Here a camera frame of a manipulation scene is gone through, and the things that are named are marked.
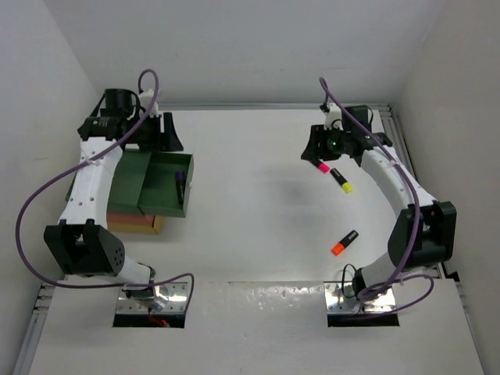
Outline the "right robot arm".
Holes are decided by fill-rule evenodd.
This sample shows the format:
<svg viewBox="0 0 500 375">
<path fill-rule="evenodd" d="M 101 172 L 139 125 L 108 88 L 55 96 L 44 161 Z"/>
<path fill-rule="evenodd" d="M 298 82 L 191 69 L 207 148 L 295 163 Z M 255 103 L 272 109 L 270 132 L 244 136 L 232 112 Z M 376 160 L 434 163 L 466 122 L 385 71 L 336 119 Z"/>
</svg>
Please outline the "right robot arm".
<svg viewBox="0 0 500 375">
<path fill-rule="evenodd" d="M 405 168 L 390 138 L 374 133 L 370 111 L 362 105 L 337 109 L 322 104 L 322 125 L 313 125 L 301 155 L 322 166 L 343 155 L 353 159 L 382 191 L 395 214 L 387 251 L 355 272 L 355 296 L 367 300 L 389 288 L 398 277 L 419 267 L 450 260 L 455 242 L 457 211 L 440 202 L 416 182 Z"/>
</svg>

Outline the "yellow bottom drawer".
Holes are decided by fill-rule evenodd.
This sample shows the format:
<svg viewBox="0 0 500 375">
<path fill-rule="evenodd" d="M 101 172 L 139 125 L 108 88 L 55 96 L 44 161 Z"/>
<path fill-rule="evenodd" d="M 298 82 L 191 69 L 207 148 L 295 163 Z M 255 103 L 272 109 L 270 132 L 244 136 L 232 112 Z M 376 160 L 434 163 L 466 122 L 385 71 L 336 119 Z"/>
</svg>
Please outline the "yellow bottom drawer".
<svg viewBox="0 0 500 375">
<path fill-rule="evenodd" d="M 108 223 L 110 231 L 133 233 L 133 234 L 160 234 L 163 228 L 164 217 L 155 216 L 154 224 L 150 227 L 136 226 L 130 224 Z"/>
</svg>

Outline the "pink highlighter marker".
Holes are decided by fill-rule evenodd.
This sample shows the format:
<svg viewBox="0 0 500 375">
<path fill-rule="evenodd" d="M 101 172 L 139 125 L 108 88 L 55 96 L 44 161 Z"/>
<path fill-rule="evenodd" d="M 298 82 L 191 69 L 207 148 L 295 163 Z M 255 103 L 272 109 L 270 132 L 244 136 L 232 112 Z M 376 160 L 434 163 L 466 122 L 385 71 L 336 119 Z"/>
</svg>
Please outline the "pink highlighter marker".
<svg viewBox="0 0 500 375">
<path fill-rule="evenodd" d="M 330 171 L 330 167 L 325 164 L 324 162 L 321 162 L 320 160 L 312 160 L 311 163 L 321 172 L 321 173 L 328 173 Z"/>
</svg>

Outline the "yellow highlighter marker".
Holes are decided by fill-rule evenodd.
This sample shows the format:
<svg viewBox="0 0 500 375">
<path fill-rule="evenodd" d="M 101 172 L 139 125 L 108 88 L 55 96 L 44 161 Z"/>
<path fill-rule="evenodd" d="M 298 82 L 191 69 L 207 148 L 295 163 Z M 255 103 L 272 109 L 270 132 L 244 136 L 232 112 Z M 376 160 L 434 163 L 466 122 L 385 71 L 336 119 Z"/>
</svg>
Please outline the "yellow highlighter marker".
<svg viewBox="0 0 500 375">
<path fill-rule="evenodd" d="M 336 182 L 341 186 L 345 193 L 351 193 L 353 191 L 352 185 L 345 179 L 345 177 L 336 169 L 331 168 L 330 174 L 336 180 Z"/>
</svg>

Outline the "orange highlighter marker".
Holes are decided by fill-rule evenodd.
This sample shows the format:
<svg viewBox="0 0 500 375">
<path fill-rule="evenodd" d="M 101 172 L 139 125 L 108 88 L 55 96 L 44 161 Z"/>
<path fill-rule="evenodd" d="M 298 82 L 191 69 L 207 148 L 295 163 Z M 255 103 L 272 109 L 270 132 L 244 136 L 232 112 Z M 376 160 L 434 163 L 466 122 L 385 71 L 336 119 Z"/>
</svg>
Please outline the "orange highlighter marker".
<svg viewBox="0 0 500 375">
<path fill-rule="evenodd" d="M 359 233 L 356 230 L 352 230 L 347 235 L 345 235 L 332 249 L 331 252 L 338 256 L 340 255 L 357 237 Z"/>
</svg>

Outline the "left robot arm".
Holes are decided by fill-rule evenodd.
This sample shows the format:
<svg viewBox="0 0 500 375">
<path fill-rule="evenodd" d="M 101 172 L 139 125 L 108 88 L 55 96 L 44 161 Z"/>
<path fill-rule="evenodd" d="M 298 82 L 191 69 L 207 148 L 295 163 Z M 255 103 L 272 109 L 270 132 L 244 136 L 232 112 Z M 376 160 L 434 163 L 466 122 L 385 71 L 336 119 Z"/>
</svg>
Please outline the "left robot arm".
<svg viewBox="0 0 500 375">
<path fill-rule="evenodd" d="M 65 275 L 96 277 L 108 286 L 154 286 L 152 268 L 125 253 L 123 242 L 107 225 L 113 179 L 126 145 L 147 152 L 182 150 L 173 127 L 158 112 L 156 89 L 135 93 L 107 89 L 78 128 L 80 161 L 69 173 L 73 183 L 66 207 L 44 241 Z"/>
</svg>

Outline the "coral drawer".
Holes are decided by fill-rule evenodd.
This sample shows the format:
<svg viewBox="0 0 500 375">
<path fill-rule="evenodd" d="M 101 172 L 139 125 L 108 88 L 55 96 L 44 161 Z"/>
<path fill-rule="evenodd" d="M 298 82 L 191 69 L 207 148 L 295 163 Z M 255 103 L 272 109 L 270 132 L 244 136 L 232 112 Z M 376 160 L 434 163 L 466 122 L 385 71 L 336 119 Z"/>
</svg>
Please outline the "coral drawer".
<svg viewBox="0 0 500 375">
<path fill-rule="evenodd" d="M 108 223 L 130 224 L 136 226 L 150 227 L 154 224 L 155 216 L 144 215 L 144 214 L 108 212 L 107 221 Z"/>
</svg>

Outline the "green top drawer box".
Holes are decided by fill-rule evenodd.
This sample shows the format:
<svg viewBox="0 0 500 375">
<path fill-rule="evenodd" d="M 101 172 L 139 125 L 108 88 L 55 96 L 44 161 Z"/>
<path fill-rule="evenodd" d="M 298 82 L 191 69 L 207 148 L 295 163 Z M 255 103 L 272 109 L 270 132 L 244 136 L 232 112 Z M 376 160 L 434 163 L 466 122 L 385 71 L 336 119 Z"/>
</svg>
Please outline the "green top drawer box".
<svg viewBox="0 0 500 375">
<path fill-rule="evenodd" d="M 175 172 L 178 170 L 186 173 L 183 205 L 177 200 Z M 126 150 L 113 175 L 108 211 L 184 218 L 193 171 L 191 154 Z"/>
</svg>

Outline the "purple highlighter marker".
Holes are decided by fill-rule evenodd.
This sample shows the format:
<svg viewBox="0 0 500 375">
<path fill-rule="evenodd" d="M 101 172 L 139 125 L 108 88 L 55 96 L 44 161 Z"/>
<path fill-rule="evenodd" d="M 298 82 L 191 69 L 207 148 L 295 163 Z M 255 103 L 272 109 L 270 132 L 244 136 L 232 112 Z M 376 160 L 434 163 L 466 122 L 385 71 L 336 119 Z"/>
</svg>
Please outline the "purple highlighter marker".
<svg viewBox="0 0 500 375">
<path fill-rule="evenodd" d="M 180 205 L 184 204 L 186 173 L 183 170 L 175 172 L 175 182 L 177 189 L 177 200 Z"/>
</svg>

